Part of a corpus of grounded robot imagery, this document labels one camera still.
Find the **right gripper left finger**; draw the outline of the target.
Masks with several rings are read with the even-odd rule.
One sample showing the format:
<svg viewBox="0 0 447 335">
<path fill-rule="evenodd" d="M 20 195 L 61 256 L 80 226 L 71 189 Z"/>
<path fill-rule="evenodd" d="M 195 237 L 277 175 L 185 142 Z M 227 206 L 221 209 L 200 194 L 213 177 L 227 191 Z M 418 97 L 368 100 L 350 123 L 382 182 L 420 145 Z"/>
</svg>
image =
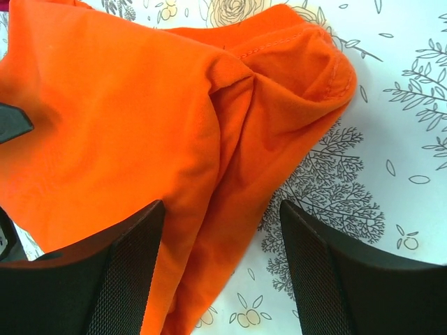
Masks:
<svg viewBox="0 0 447 335">
<path fill-rule="evenodd" d="M 39 258 L 1 263 L 2 334 L 139 334 L 165 208 L 127 219 Z"/>
</svg>

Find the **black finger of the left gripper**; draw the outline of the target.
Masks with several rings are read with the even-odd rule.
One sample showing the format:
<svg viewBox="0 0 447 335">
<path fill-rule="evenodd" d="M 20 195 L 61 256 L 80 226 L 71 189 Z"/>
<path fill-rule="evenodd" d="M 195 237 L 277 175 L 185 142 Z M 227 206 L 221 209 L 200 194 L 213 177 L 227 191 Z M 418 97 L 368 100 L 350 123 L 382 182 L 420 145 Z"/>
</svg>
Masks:
<svg viewBox="0 0 447 335">
<path fill-rule="evenodd" d="M 30 118 L 20 108 L 1 103 L 0 142 L 7 142 L 34 129 Z"/>
</svg>

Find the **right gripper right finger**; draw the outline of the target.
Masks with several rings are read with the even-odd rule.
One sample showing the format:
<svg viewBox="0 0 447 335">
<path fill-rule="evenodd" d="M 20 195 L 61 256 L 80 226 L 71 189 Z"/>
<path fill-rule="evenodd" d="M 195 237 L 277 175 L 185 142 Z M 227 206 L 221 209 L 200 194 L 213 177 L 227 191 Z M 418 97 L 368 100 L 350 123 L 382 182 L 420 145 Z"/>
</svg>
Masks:
<svg viewBox="0 0 447 335">
<path fill-rule="evenodd" d="M 289 200 L 279 214 L 303 334 L 446 333 L 446 266 L 379 250 Z"/>
</svg>

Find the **orange t shirt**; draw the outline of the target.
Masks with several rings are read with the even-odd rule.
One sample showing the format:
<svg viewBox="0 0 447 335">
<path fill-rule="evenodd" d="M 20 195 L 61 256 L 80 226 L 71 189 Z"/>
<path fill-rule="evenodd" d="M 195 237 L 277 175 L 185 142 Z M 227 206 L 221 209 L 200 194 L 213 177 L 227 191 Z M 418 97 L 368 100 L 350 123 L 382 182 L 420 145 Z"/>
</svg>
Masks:
<svg viewBox="0 0 447 335">
<path fill-rule="evenodd" d="M 163 200 L 142 332 L 190 334 L 355 90 L 329 34 L 284 4 L 161 30 L 12 1 L 1 101 L 34 129 L 1 145 L 1 206 L 52 251 Z"/>
</svg>

